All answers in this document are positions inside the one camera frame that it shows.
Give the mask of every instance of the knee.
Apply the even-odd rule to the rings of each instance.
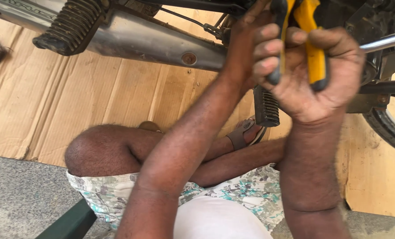
[[[80,133],[65,151],[69,172],[79,176],[88,168],[95,168],[104,155],[121,146],[122,142],[116,140],[116,136],[120,131],[126,133],[125,129],[128,128],[121,125],[97,125]]]

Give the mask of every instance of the man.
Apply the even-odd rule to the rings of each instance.
[[[70,183],[99,218],[119,223],[116,238],[270,238],[283,211],[297,239],[350,238],[337,208],[334,157],[364,53],[343,29],[307,35],[290,28],[285,43],[276,40],[266,2],[234,26],[224,68],[167,134],[101,125],[69,145]],[[307,40],[330,58],[330,82],[317,93],[307,82]],[[264,77],[283,47],[286,73],[270,85]],[[251,78],[271,90],[293,126],[287,139],[233,151],[234,142],[215,137]],[[259,130],[252,128],[243,133],[246,143]]]

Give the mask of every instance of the hand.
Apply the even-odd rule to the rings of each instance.
[[[254,48],[252,36],[259,27],[268,24],[271,20],[268,2],[270,0],[257,0],[246,14],[234,24],[223,72],[243,81],[251,76]],[[255,83],[249,80],[246,85],[248,90]]]
[[[365,54],[358,43],[343,28],[312,30],[309,35],[299,28],[288,28],[285,44],[274,38],[279,27],[269,24],[255,34],[253,78],[271,91],[281,108],[294,121],[317,123],[328,119],[337,111],[344,112],[346,105],[357,93],[365,63]],[[312,91],[307,79],[305,43],[325,49],[329,56],[330,81],[320,91]],[[285,73],[279,84],[271,85],[265,76],[279,63],[278,56],[285,48]]]

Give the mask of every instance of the motorcycle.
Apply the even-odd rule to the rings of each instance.
[[[87,49],[103,56],[219,71],[225,60],[232,25],[254,2],[0,0],[0,18],[43,33],[34,38],[35,46],[64,56]],[[211,25],[165,9],[163,5],[223,14]],[[222,44],[154,19],[158,11],[200,25]],[[347,113],[363,114],[373,130],[395,148],[395,120],[387,110],[390,97],[395,97],[395,80],[391,81],[395,73],[395,0],[322,0],[314,12],[314,19],[325,29],[344,27],[367,52],[360,92],[350,103]],[[289,25],[297,24],[291,19]],[[254,95],[256,107],[262,107],[256,109],[256,114],[263,111],[266,115],[262,117],[271,119],[272,126],[278,125],[275,99],[263,89],[255,89]]]

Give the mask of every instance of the foot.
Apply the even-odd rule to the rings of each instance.
[[[236,128],[242,127],[242,125],[245,123],[245,120],[242,120],[237,123]],[[245,140],[246,144],[249,144],[250,142],[253,141],[253,139],[257,136],[258,131],[262,128],[262,126],[253,124],[253,126],[247,130],[246,132],[243,133],[243,139]]]

